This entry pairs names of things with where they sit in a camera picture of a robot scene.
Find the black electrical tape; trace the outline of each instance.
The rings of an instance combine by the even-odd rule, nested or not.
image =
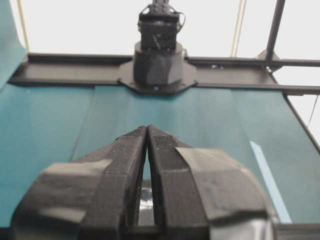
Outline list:
[[[155,223],[170,240],[206,240],[208,221],[189,166],[175,147],[188,147],[173,135],[148,126]]]
[[[11,219],[13,239],[119,239],[138,222],[146,127],[44,170]]]

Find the vertical pole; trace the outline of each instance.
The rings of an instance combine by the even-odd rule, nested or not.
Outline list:
[[[18,5],[20,22],[21,22],[22,31],[23,31],[23,39],[24,39],[25,49],[27,52],[30,52],[29,41],[28,41],[27,30],[26,30],[26,23],[25,23],[25,16],[24,16],[24,12],[22,9],[21,0],[17,0],[17,5]]]
[[[238,16],[236,18],[234,37],[232,42],[231,57],[235,58],[238,52],[241,29],[244,21],[247,0],[240,0]]]
[[[278,31],[281,23],[282,14],[284,12],[286,0],[277,0],[271,25],[271,30],[269,34],[269,40],[266,47],[266,57],[267,61],[272,61],[274,56],[274,50],[276,45],[276,40],[278,36]]]

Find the teal backdrop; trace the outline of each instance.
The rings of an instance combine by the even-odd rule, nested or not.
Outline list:
[[[0,90],[26,55],[21,46],[10,1],[0,0]]]
[[[41,170],[155,125],[197,148],[223,149],[269,192],[250,142],[259,145],[293,223],[320,222],[320,158],[276,91],[190,88],[143,96],[124,86],[20,87],[0,92],[0,226]],[[146,161],[143,176],[150,178]]]

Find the light blue strip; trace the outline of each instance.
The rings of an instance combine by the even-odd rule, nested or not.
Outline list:
[[[271,195],[274,207],[279,215],[281,223],[291,224],[292,221],[290,215],[288,213],[284,200],[281,197],[276,181],[271,173],[271,170],[269,168],[269,165],[261,147],[253,141],[250,141],[250,144],[258,162],[258,165],[260,167],[264,182]]]

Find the black cylindrical base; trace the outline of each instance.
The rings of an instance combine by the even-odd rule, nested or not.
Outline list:
[[[148,86],[170,85],[183,78],[183,47],[176,50],[143,50],[141,42],[135,45],[133,75],[135,82]]]

